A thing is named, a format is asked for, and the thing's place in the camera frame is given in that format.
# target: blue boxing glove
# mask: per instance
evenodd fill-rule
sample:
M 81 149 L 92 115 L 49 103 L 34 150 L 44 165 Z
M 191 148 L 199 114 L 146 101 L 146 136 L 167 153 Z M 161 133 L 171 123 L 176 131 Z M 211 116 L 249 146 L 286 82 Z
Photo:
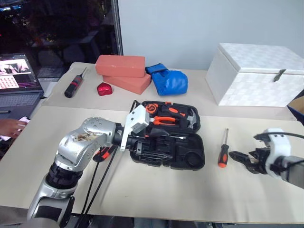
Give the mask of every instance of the blue boxing glove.
M 158 95 L 177 95 L 187 92 L 188 78 L 183 72 L 168 70 L 161 63 L 146 67 L 145 70 L 151 75 Z

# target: tool case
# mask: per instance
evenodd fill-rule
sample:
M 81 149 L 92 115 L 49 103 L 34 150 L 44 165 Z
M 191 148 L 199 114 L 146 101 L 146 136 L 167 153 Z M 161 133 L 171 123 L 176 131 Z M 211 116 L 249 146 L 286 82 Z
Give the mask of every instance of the tool case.
M 134 101 L 131 111 L 139 104 Z M 138 134 L 132 133 L 137 139 L 129 148 L 132 160 L 157 167 L 170 166 L 171 169 L 201 169 L 205 156 L 203 140 L 195 134 L 200 129 L 197 109 L 159 101 L 141 104 L 149 112 L 150 123 Z

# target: white wall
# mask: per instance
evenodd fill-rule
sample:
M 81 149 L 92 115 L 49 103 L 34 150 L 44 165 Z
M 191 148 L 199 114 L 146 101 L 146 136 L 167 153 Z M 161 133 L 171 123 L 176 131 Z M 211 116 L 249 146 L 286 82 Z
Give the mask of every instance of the white wall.
M 119 0 L 124 55 L 208 69 L 219 42 L 286 46 L 304 57 L 303 0 Z

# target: pliers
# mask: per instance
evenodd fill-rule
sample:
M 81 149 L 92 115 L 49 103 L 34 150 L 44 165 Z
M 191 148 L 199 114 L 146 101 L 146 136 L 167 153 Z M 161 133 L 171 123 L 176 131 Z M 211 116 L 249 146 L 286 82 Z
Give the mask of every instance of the pliers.
M 175 125 L 176 119 L 169 116 L 155 116 L 154 118 L 150 118 L 150 122 L 153 122 L 154 125 Z

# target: laptop keyboard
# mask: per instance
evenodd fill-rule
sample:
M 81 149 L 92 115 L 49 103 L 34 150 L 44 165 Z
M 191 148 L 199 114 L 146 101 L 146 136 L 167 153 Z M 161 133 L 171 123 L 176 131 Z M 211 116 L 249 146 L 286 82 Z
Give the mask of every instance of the laptop keyboard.
M 33 105 L 40 94 L 0 96 L 0 107 Z

